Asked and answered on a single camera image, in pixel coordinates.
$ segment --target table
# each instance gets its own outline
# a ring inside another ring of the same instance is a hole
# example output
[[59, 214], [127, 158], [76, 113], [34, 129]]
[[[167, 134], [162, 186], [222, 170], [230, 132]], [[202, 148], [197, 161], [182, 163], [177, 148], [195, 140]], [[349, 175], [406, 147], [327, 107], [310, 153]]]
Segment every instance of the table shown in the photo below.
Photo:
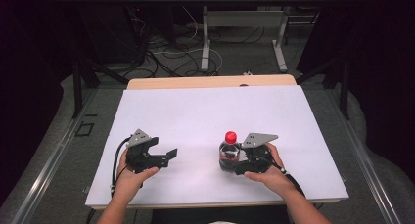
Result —
[[178, 154], [144, 183], [129, 208], [283, 203], [262, 184], [220, 169], [218, 147], [228, 130], [241, 142], [250, 132], [279, 135], [272, 143], [311, 202], [348, 198], [302, 89], [290, 75], [131, 80], [86, 205], [103, 209], [110, 201], [116, 147], [137, 128], [160, 138], [150, 154], [175, 148]]
[[290, 7], [284, 7], [282, 11], [209, 11], [208, 7], [204, 6], [204, 49], [201, 70], [208, 70], [210, 26], [269, 26], [279, 27], [278, 38], [272, 40], [272, 46], [279, 70], [283, 73], [287, 72], [281, 44], [289, 13]]

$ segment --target gray floor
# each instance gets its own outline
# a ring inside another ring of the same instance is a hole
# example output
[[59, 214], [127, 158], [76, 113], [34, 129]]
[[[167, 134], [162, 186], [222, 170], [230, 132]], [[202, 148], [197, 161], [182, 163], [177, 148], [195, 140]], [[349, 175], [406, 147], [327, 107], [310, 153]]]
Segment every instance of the gray floor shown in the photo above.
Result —
[[[295, 66], [311, 29], [310, 26], [293, 27], [289, 44], [283, 47], [289, 73], [295, 77], [300, 75], [295, 70]], [[220, 34], [220, 40], [241, 41], [254, 30], [255, 27], [223, 28], [214, 31], [212, 39], [215, 34]], [[220, 58], [215, 53], [212, 53], [211, 57], [215, 63], [220, 64], [220, 60], [223, 63], [219, 75], [240, 75], [246, 71], [252, 74], [279, 74], [270, 43], [271, 37], [275, 35], [274, 30], [266, 29], [263, 37], [255, 43], [219, 44], [212, 42], [211, 49], [214, 49]], [[260, 30], [250, 40], [255, 40], [259, 36]], [[188, 39], [188, 37], [182, 38], [183, 42], [188, 45], [197, 44], [196, 41], [188, 41]], [[200, 54], [201, 52], [192, 53], [194, 57]], [[191, 60], [188, 57], [175, 60], [167, 59], [162, 55], [158, 57], [162, 63], [171, 68], [179, 67]], [[184, 75], [186, 70], [194, 69], [195, 66], [191, 63], [182, 67], [178, 72]], [[154, 64], [146, 62], [142, 67], [154, 68]], [[127, 76], [134, 78], [143, 77], [146, 74], [148, 73], [144, 71], [135, 71]], [[163, 71], [158, 72], [157, 77], [164, 76], [168, 74]], [[346, 179], [345, 185], [350, 198], [334, 204], [325, 204], [320, 208], [321, 212], [334, 223], [415, 223], [415, 215], [412, 213], [412, 210], [415, 210], [414, 185], [399, 168], [389, 161], [377, 157], [370, 151], [364, 150], [362, 153], [353, 147], [353, 140], [349, 132], [347, 133], [347, 124], [351, 125], [352, 133], [355, 134], [358, 143], [366, 149], [364, 147], [365, 121], [358, 101], [352, 95], [350, 96], [348, 105], [351, 120], [345, 124], [339, 115], [336, 103], [333, 103], [337, 101], [339, 89], [324, 90], [320, 84], [322, 77], [316, 76], [305, 82], [302, 87], [335, 163]], [[84, 205], [87, 194], [83, 190], [92, 183], [122, 88], [124, 88], [107, 76], [100, 74], [100, 79], [103, 84], [98, 90], [85, 89], [84, 96], [89, 106], [76, 121], [71, 120], [73, 111], [71, 77], [63, 81], [65, 95], [59, 111], [20, 182], [1, 207], [1, 223], [12, 223], [13, 220], [18, 220], [16, 223], [20, 223], [21, 219], [17, 216], [25, 215], [29, 223], [85, 222], [90, 209]], [[76, 129], [82, 123], [94, 124], [89, 137], [74, 136]], [[62, 157], [53, 160], [51, 156], [60, 146], [66, 146], [66, 149], [61, 151]], [[369, 155], [370, 160], [366, 161], [366, 164], [371, 165], [376, 171], [375, 178], [379, 179], [381, 186], [372, 186], [373, 176], [368, 177], [365, 164], [360, 163], [362, 155]], [[37, 199], [28, 200], [27, 195], [30, 189], [39, 175], [45, 171], [42, 170], [45, 164], [51, 160], [56, 162], [56, 170], [49, 170], [53, 179], [40, 190], [41, 193]], [[379, 196], [376, 196], [379, 188], [381, 189], [380, 200]], [[31, 206], [23, 208], [28, 203], [31, 203]], [[100, 212], [95, 214], [93, 222], [99, 214]], [[389, 214], [396, 214], [398, 217], [388, 218]], [[136, 223], [148, 223], [151, 210], [130, 210], [125, 222], [133, 223], [135, 217]]]

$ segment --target dark background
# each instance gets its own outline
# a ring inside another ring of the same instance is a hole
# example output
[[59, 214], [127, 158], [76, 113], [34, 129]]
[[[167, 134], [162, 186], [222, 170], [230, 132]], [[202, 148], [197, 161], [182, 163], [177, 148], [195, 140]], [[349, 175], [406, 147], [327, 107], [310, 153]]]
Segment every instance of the dark background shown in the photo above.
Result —
[[[412, 181], [415, 181], [414, 1], [368, 0], [358, 9], [324, 8], [298, 66], [301, 72], [308, 73], [334, 57], [347, 46], [349, 32], [358, 26], [350, 91], [366, 116], [366, 143], [372, 151], [402, 168]], [[85, 15], [75, 8], [58, 10], [44, 0], [1, 0], [0, 6], [0, 170], [4, 178], [0, 202], [3, 202], [57, 112], [63, 96], [60, 82], [71, 75], [74, 56], [70, 48], [76, 47], [83, 55], [101, 63], [130, 62], [135, 57], [127, 47], [111, 40], [112, 32], [120, 37], [132, 36], [125, 17], [118, 16], [119, 9], [109, 12], [99, 9]], [[178, 22], [180, 15], [172, 14]], [[66, 39], [67, 32], [58, 29], [57, 20], [74, 34], [73, 40]], [[119, 23], [119, 27], [109, 31], [105, 22]]]

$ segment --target human hand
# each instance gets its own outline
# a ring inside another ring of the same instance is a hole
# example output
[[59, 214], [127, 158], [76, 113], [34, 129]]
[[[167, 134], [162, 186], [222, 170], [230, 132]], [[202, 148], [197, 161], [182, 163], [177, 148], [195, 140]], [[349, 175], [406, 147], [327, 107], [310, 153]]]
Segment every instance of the human hand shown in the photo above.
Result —
[[[269, 151], [272, 154], [275, 162], [284, 167], [283, 161], [280, 159], [277, 148], [270, 144], [266, 143]], [[275, 192], [284, 198], [289, 192], [296, 191], [296, 187], [293, 183], [275, 166], [271, 166], [264, 173], [255, 173], [255, 172], [245, 172], [244, 175], [256, 182], [263, 183], [269, 190]]]
[[159, 169], [157, 167], [149, 168], [140, 173], [134, 173], [127, 167], [126, 156], [128, 149], [125, 149], [119, 160], [119, 166], [116, 170], [118, 179], [115, 184], [115, 192], [113, 200], [118, 200], [125, 204], [129, 204], [137, 194], [143, 182], [155, 175]]

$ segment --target plastic bottle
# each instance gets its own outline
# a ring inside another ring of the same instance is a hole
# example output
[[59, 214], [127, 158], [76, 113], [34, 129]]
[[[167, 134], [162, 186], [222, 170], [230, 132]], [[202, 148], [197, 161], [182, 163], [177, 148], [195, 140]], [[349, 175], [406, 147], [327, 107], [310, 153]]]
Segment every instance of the plastic bottle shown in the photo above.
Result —
[[237, 135], [229, 131], [225, 135], [225, 141], [219, 147], [219, 164], [220, 168], [225, 171], [233, 171], [234, 164], [239, 161], [239, 144]]

